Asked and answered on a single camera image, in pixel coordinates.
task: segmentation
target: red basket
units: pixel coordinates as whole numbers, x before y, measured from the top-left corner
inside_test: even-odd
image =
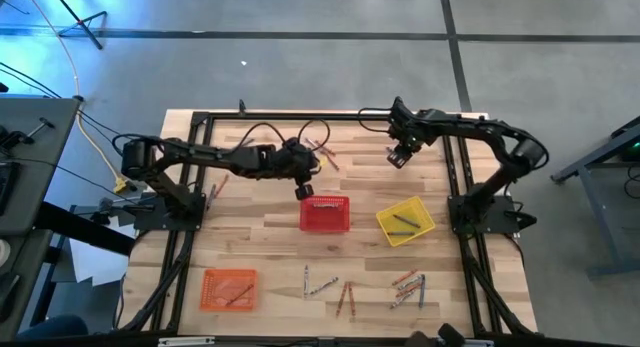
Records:
[[[349,197],[313,196],[300,203],[301,231],[349,232],[349,228]]]

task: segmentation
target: yellow plastic basket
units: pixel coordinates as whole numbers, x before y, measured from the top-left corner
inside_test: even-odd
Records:
[[[416,228],[407,223],[400,221],[393,217],[393,215],[404,217],[410,221],[416,222],[420,225],[420,228]],[[387,208],[384,211],[376,213],[380,228],[387,237],[389,244],[392,247],[399,246],[407,241],[423,235],[435,228],[435,223],[431,219],[429,212],[422,204],[420,197],[411,197],[404,202],[400,202],[395,206]],[[388,232],[415,232],[413,236],[389,236]]]

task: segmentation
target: wooden table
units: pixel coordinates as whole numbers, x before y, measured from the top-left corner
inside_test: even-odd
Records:
[[[162,136],[186,140],[192,112],[167,111]],[[236,145],[255,122],[216,121],[212,145]],[[285,138],[297,135],[302,125],[296,121],[273,124]],[[368,124],[374,128],[386,125]],[[231,175],[196,234],[180,321],[181,335],[408,337],[413,331],[422,330],[433,336],[445,322],[464,335],[472,335],[460,250],[450,231],[446,208],[450,191],[442,142],[425,146],[404,168],[397,170],[386,161],[385,146],[394,144],[385,134],[366,131],[357,122],[330,122],[330,125],[331,139],[327,146],[338,154],[335,160],[341,169],[337,172],[326,165],[311,184],[316,195],[350,198],[351,231],[302,232],[298,229],[299,202],[293,181],[253,181]],[[319,123],[305,130],[305,136],[311,139],[323,140],[325,133],[325,127]],[[256,129],[251,137],[255,143],[280,144],[268,128]],[[498,167],[491,150],[476,141],[468,141],[468,147],[475,180],[486,180]],[[454,154],[459,160],[456,149]],[[168,171],[175,180],[179,173],[179,166]],[[211,185],[227,173],[208,169],[203,191],[208,193]],[[460,188],[465,191],[463,183]],[[421,197],[436,228],[410,243],[391,247],[375,213],[412,196]],[[166,232],[151,232],[133,251],[124,285],[121,325],[131,320],[157,285],[166,239]],[[523,324],[535,329],[518,251],[501,235],[487,235],[486,240],[496,289]],[[305,265],[310,268],[311,286],[333,276],[340,281],[316,296],[303,299]],[[200,291],[207,268],[257,270],[255,310],[201,312]],[[418,309],[415,294],[390,311],[396,293],[391,282],[412,268],[426,275],[425,307]],[[340,317],[335,317],[344,281],[353,283],[355,319],[350,317],[348,304]],[[163,325],[170,315],[174,287],[168,293]],[[479,300],[483,322],[489,326],[483,293],[479,293]]]

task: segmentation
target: concrete floor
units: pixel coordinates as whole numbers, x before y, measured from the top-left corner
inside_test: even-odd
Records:
[[[44,24],[29,0],[8,1],[31,15],[5,5],[0,23]],[[57,1],[39,1],[54,24],[73,22]],[[445,32],[440,0],[68,2],[81,16],[107,10],[107,28]],[[451,4],[459,33],[640,34],[640,0]],[[166,109],[235,108],[239,98],[249,108],[355,109],[387,107],[401,95],[412,108],[460,108],[445,41],[108,39],[102,40],[103,51],[85,38],[66,42],[81,94],[88,99],[87,113],[120,131],[157,134]],[[595,220],[577,180],[560,187],[548,179],[638,115],[638,47],[460,43],[473,110],[529,130],[551,152],[546,168],[512,187],[525,210],[539,218],[523,232],[522,246],[538,326],[549,336],[640,344],[640,275],[587,279],[587,267],[608,261]],[[64,96],[74,93],[68,63],[54,38],[0,37],[0,59]],[[36,92],[2,79],[15,93]],[[77,130],[61,165],[101,184],[113,183]],[[96,203],[104,195],[62,172],[47,199],[66,207]],[[115,285],[100,291],[86,284],[61,288],[51,313],[75,312],[89,320],[93,331],[105,331],[117,290]]]

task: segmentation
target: orange plastic basket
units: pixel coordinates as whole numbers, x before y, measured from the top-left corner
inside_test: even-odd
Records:
[[[200,310],[251,311],[258,295],[257,281],[255,270],[205,270]]]

